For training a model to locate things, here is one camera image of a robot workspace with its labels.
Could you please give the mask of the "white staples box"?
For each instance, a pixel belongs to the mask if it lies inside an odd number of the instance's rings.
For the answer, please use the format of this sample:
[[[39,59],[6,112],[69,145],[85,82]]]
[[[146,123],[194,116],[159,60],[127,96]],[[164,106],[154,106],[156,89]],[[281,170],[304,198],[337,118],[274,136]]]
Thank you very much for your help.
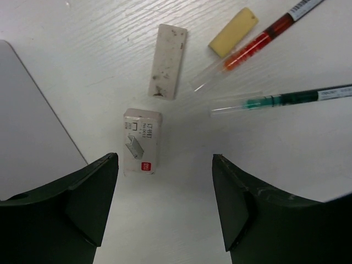
[[[160,152],[162,114],[128,108],[124,120],[124,173],[155,173]]]

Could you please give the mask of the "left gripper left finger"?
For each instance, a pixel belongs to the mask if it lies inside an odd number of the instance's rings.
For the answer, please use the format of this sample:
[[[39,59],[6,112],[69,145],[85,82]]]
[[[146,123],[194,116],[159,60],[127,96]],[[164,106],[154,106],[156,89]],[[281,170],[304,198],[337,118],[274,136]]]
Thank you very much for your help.
[[[118,155],[1,201],[1,263],[93,263],[118,178]]]

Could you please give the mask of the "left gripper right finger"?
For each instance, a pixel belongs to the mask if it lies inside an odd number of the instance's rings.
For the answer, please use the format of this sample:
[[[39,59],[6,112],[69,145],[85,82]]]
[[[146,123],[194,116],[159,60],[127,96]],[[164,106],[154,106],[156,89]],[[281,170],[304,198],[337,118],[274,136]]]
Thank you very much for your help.
[[[232,263],[351,263],[351,195],[296,196],[218,154],[212,178]]]

